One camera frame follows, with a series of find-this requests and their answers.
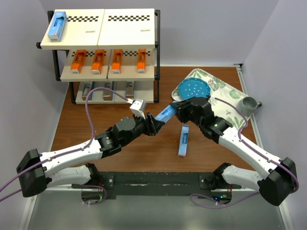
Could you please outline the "orange toothpaste box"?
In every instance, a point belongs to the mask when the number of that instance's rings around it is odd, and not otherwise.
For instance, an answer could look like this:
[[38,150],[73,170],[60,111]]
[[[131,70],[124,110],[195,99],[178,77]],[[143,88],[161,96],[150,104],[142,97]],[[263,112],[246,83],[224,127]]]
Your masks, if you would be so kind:
[[82,67],[83,67],[83,64],[84,64],[84,61],[85,61],[85,58],[86,58],[86,54],[87,54],[87,51],[86,50],[77,50],[75,52],[75,55],[74,55],[74,59],[73,59],[73,62],[71,64],[71,73],[72,74],[80,74],[81,73],[81,70],[82,70]]
[[92,62],[92,68],[91,68],[91,73],[93,75],[100,75],[102,73],[104,57],[105,57],[104,49],[98,49],[95,51],[94,59]]
[[122,55],[123,55],[122,49],[114,49],[113,58],[112,58],[112,66],[111,66],[111,71],[113,74],[121,73]]
[[138,50],[137,72],[144,74],[146,69],[146,49]]

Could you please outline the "blue toothpaste box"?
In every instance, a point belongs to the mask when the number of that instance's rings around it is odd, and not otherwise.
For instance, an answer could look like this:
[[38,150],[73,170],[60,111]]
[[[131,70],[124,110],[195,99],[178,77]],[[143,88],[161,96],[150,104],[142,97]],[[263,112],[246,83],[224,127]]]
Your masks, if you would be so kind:
[[189,126],[183,125],[180,133],[178,156],[185,157],[188,148]]
[[175,114],[175,108],[169,105],[155,117],[155,120],[167,123]]
[[67,15],[65,11],[57,11],[54,13],[53,20],[47,34],[50,42],[61,41],[66,22]]

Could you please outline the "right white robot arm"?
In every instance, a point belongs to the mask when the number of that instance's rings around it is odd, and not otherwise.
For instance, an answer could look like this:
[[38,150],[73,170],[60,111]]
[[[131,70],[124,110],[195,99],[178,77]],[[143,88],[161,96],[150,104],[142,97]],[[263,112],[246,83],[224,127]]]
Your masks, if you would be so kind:
[[298,190],[295,163],[290,158],[282,160],[247,139],[230,122],[214,114],[207,98],[192,97],[170,106],[180,122],[191,121],[206,138],[231,150],[253,168],[246,170],[223,163],[213,172],[212,189],[240,185],[256,191],[274,206]]

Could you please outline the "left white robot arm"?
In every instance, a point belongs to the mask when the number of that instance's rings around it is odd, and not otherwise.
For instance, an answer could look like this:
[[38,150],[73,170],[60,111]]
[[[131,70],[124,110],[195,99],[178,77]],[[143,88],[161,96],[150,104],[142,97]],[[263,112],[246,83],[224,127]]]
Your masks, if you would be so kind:
[[141,135],[155,136],[165,125],[151,113],[142,117],[124,117],[93,139],[66,149],[39,153],[29,150],[16,171],[23,197],[37,195],[53,182],[52,175],[71,166],[112,156]]

